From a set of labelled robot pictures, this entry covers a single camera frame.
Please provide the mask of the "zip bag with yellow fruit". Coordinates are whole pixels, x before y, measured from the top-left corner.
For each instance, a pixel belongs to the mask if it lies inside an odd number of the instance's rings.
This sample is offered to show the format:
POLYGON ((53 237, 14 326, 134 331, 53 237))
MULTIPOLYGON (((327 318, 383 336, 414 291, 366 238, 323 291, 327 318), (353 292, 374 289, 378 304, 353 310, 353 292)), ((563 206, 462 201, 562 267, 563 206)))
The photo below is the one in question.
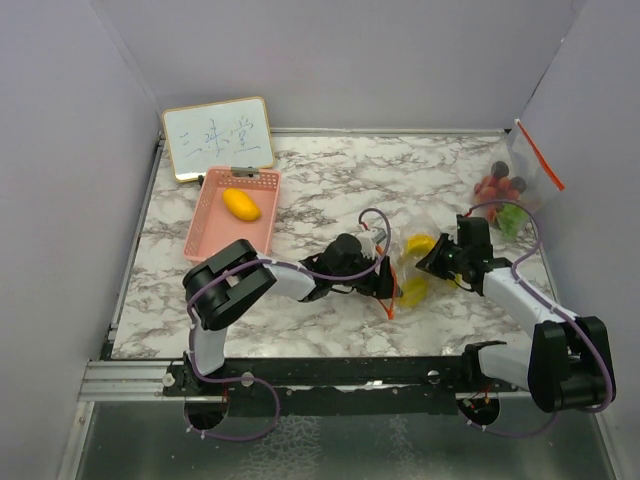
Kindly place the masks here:
POLYGON ((435 246, 441 230, 422 208, 404 208, 392 222, 389 256, 394 281, 391 300, 379 300, 389 320, 403 316, 455 285, 419 270, 416 264, 435 246))

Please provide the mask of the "fake yellow mango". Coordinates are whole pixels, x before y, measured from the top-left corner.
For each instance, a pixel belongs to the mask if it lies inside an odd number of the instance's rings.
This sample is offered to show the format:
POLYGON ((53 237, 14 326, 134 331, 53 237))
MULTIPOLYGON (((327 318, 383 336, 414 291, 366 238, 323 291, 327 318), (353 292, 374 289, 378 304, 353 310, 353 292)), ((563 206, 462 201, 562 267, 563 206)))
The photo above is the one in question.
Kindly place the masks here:
POLYGON ((254 222, 261 218, 260 208, 247 193, 240 189, 225 189, 222 200, 227 210, 241 221, 254 222))

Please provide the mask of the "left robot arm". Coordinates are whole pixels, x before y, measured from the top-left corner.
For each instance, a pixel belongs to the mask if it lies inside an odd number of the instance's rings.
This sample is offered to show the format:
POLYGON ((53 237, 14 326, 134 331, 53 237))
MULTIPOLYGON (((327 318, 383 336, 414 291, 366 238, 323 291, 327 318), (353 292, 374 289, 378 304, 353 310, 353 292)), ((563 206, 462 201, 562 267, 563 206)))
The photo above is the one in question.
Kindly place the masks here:
POLYGON ((186 382, 206 395, 220 385, 227 329, 265 295, 313 302, 353 291, 381 302, 401 293, 389 256, 375 236, 343 233, 300 262, 271 259, 246 239, 193 267, 182 279, 191 316, 186 382))

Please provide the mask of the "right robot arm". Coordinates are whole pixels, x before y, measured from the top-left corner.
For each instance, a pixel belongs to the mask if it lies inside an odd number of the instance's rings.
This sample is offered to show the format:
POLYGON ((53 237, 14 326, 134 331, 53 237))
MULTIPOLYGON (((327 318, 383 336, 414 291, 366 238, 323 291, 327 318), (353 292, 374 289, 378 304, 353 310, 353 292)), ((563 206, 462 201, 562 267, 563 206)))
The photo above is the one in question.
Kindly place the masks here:
POLYGON ((616 388, 604 322, 560 306, 521 277, 512 262, 495 256, 484 218, 458 216, 456 233, 441 234, 417 269, 441 280, 462 280, 531 338, 530 346, 521 349, 500 341, 466 346, 461 383, 481 391, 494 379, 508 382, 528 391, 546 413, 606 409, 616 388))

